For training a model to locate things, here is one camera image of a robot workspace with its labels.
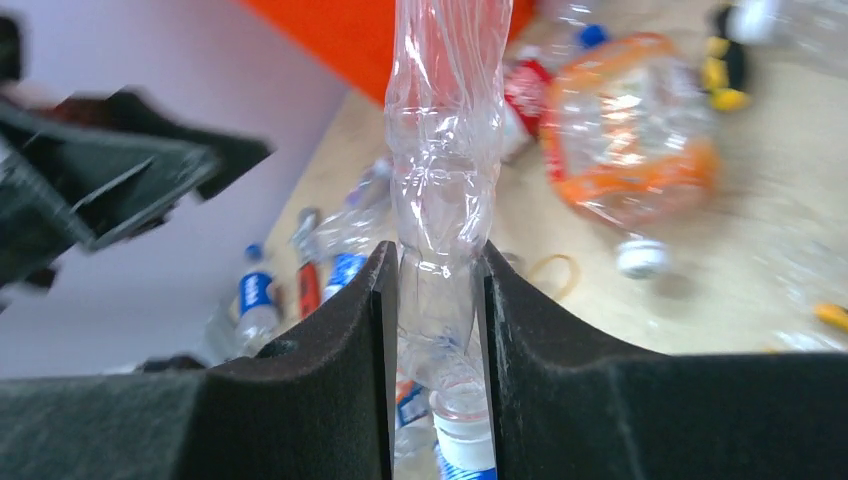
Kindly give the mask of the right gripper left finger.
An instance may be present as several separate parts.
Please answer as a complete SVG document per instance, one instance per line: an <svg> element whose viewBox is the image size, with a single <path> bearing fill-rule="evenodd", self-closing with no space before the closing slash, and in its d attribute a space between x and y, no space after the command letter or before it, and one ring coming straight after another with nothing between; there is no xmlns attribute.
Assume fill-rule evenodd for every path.
<svg viewBox="0 0 848 480"><path fill-rule="evenodd" d="M397 253L268 344L205 370L10 380L5 479L388 479Z"/></svg>

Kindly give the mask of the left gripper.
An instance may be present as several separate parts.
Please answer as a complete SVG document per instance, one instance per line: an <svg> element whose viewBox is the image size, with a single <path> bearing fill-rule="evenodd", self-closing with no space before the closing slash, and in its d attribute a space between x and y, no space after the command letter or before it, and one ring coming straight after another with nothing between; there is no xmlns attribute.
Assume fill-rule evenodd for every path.
<svg viewBox="0 0 848 480"><path fill-rule="evenodd" d="M267 158L265 141L192 127L135 91L32 103L18 19L1 18L1 287L47 291L55 259L136 235L183 196L208 200Z"/></svg>

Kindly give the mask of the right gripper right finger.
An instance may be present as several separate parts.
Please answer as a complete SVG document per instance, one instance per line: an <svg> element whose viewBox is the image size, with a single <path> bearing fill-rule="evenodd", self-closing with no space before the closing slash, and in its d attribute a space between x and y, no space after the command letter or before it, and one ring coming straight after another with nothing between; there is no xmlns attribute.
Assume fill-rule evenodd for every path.
<svg viewBox="0 0 848 480"><path fill-rule="evenodd" d="M499 478L846 477L845 355L663 355L479 266Z"/></svg>

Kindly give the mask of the large orange label bottle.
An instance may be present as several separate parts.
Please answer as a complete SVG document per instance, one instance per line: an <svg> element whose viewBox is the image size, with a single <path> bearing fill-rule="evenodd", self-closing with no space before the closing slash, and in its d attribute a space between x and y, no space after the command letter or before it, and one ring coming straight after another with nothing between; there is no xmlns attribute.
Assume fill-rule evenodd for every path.
<svg viewBox="0 0 848 480"><path fill-rule="evenodd" d="M675 43L637 32L564 66L540 124L547 174L572 211L618 231L616 265L633 279L670 264L649 235L712 196L721 160L706 96Z"/></svg>

